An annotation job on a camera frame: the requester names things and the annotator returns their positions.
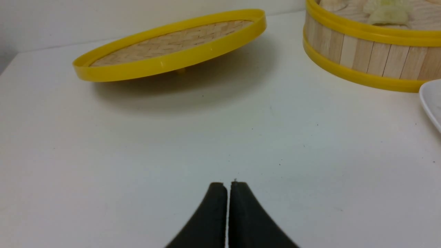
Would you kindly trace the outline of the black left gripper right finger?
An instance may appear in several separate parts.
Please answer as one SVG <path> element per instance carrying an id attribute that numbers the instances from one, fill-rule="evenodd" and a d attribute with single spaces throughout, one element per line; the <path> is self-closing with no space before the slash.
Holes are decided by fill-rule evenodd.
<path id="1" fill-rule="evenodd" d="M 272 220 L 246 182 L 232 182 L 228 221 L 230 248 L 297 248 Z"/>

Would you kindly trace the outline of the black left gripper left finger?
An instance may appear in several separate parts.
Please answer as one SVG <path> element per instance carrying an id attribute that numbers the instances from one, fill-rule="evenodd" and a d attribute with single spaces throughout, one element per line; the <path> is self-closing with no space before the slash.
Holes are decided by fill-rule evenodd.
<path id="1" fill-rule="evenodd" d="M 227 219 L 227 189 L 213 182 L 185 226 L 167 248 L 224 248 Z"/>

